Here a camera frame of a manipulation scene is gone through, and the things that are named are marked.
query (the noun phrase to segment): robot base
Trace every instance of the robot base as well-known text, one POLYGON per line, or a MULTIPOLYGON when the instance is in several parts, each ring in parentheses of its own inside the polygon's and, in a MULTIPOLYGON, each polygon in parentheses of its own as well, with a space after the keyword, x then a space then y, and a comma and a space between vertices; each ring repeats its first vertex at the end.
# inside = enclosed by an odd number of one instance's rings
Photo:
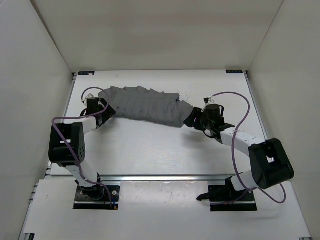
POLYGON ((229 202, 234 199, 238 199, 244 193, 243 191, 237 191, 232 193, 232 198, 227 193, 215 195, 215 193, 220 192, 224 185, 209 185, 210 196, 210 211, 211 212, 247 212, 247 211, 257 211, 257 205, 255 201, 255 196, 253 192, 247 192, 240 200, 233 204, 226 205, 214 205, 221 202, 229 202))
POLYGON ((110 201, 108 194, 105 194, 101 199, 92 199, 89 196, 83 194, 81 188, 76 188, 73 209, 91 209, 91 210, 118 210, 119 208, 119 197, 120 197, 120 186, 107 186, 112 200, 112 208, 110 207, 110 201))

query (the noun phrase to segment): white wall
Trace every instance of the white wall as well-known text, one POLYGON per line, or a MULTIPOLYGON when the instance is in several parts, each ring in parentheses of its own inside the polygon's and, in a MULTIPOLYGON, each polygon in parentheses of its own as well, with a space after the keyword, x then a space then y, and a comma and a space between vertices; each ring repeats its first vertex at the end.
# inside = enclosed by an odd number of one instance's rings
POLYGON ((0 239, 18 239, 72 75, 28 0, 0 4, 0 239))
POLYGON ((244 69, 282 0, 32 0, 70 69, 244 69))
POLYGON ((314 239, 320 239, 319 69, 320 1, 285 0, 249 77, 269 137, 281 139, 290 157, 293 186, 314 239))

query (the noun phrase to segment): white table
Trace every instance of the white table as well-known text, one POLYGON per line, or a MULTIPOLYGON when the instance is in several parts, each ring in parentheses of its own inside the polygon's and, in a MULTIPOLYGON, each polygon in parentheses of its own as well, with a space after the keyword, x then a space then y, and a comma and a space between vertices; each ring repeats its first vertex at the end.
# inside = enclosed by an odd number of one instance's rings
MULTIPOLYGON (((84 108, 84 89, 136 87, 180 93, 183 100, 204 106, 203 98, 223 91, 245 95, 252 106, 242 130, 263 137, 243 74, 224 70, 96 71, 78 76, 67 116, 84 108)), ((99 91, 90 91, 97 95, 99 91)), ((246 112, 244 100, 233 95, 216 98, 225 107, 226 122, 237 124, 246 112)), ((209 202, 196 197, 208 191, 207 181, 170 181, 168 175, 221 175, 234 173, 231 150, 202 132, 128 119, 111 119, 102 129, 85 136, 86 157, 101 175, 161 175, 162 181, 122 181, 119 210, 75 210, 76 184, 63 168, 52 166, 41 180, 26 220, 24 233, 34 240, 298 240, 310 237, 290 182, 287 201, 276 204, 260 191, 254 196, 258 211, 210 212, 209 202)), ((250 169, 249 159, 236 153, 239 170, 250 169)), ((267 190, 278 200, 279 186, 267 190)))

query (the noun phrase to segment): gray cloth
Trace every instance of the gray cloth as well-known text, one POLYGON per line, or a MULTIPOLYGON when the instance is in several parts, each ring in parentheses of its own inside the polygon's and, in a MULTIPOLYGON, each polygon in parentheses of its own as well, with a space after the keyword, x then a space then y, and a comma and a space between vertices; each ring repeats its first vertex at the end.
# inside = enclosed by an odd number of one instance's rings
POLYGON ((194 107, 179 100, 179 93, 157 92, 144 87, 112 86, 101 91, 99 98, 104 98, 116 111, 115 116, 140 121, 148 121, 171 127, 181 128, 194 107))

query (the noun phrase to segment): gray garment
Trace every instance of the gray garment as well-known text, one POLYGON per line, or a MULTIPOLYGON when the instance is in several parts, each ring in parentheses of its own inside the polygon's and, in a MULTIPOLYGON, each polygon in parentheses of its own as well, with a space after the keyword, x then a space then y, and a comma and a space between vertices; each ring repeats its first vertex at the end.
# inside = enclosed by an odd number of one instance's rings
POLYGON ((144 87, 112 86, 99 93, 116 111, 115 116, 140 121, 148 121, 181 128, 194 107, 179 100, 179 93, 157 92, 144 87))

